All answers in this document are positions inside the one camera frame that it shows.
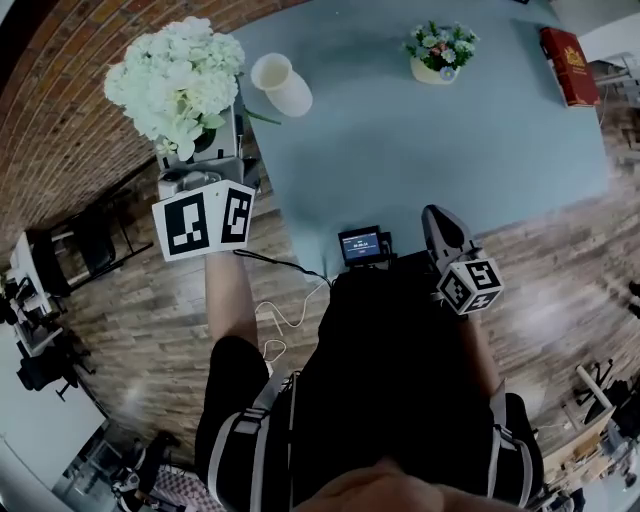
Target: forearm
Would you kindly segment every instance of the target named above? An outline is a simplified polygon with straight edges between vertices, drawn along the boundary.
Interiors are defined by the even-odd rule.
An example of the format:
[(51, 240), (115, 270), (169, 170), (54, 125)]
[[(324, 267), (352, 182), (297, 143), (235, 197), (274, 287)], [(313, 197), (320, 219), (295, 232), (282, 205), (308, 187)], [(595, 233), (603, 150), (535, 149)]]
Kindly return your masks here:
[(231, 252), (206, 258), (207, 317), (213, 341), (238, 336), (257, 347), (253, 297), (242, 258)]
[(500, 387), (502, 380), (500, 379), (498, 366), (489, 348), (487, 336), (480, 327), (478, 319), (472, 318), (472, 316), (457, 325), (467, 356), (469, 370), (473, 374), (482, 394), (487, 398), (491, 398)]

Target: white vase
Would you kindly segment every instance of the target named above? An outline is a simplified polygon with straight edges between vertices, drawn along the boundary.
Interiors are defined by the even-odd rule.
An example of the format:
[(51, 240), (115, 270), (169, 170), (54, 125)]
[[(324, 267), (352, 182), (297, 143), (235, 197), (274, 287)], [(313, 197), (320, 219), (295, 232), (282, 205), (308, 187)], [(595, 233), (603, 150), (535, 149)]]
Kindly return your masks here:
[(251, 68), (251, 81), (285, 116), (303, 116), (313, 104), (307, 82), (293, 70), (289, 59), (279, 53), (260, 57)]
[(416, 57), (411, 57), (409, 60), (411, 64), (411, 72), (418, 82), (431, 85), (450, 85), (460, 74), (460, 68), (455, 70), (455, 75), (451, 80), (443, 80), (439, 71), (434, 71), (425, 66), (424, 62)]

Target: green leaf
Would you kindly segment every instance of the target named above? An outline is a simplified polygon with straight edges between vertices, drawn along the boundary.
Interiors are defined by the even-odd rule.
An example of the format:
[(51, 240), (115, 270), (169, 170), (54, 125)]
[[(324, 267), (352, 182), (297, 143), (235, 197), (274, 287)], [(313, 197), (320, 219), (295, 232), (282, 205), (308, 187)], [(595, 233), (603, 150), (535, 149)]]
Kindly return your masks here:
[(204, 116), (201, 121), (207, 130), (217, 130), (224, 124), (224, 119), (218, 114)]
[(270, 118), (262, 116), (260, 114), (256, 114), (255, 112), (251, 112), (251, 110), (249, 110), (247, 107), (244, 107), (244, 111), (247, 113), (247, 115), (249, 117), (253, 117), (254, 119), (259, 119), (260, 121), (264, 121), (266, 123), (277, 124), (277, 125), (281, 125), (282, 124), (280, 121), (276, 121), (275, 119), (270, 119)]

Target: white cup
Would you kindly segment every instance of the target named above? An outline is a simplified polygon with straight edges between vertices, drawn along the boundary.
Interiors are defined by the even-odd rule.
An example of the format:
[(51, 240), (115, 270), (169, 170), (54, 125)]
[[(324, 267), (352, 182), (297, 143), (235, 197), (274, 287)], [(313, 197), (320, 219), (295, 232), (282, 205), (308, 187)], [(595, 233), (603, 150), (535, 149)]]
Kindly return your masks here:
[(313, 104), (309, 86), (293, 70), (291, 61), (279, 53), (260, 57), (251, 68), (251, 81), (286, 116), (303, 116)]

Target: hair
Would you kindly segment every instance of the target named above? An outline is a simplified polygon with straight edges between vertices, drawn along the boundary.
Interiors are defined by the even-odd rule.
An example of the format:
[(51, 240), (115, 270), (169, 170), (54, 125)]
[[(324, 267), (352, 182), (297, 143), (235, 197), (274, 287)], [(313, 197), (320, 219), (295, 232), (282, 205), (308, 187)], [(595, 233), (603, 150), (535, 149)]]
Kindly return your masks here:
[(636, 483), (637, 479), (638, 475), (636, 475), (635, 473), (627, 473), (627, 476), (624, 478), (624, 483), (627, 486), (627, 489), (629, 487), (633, 487), (633, 484)]

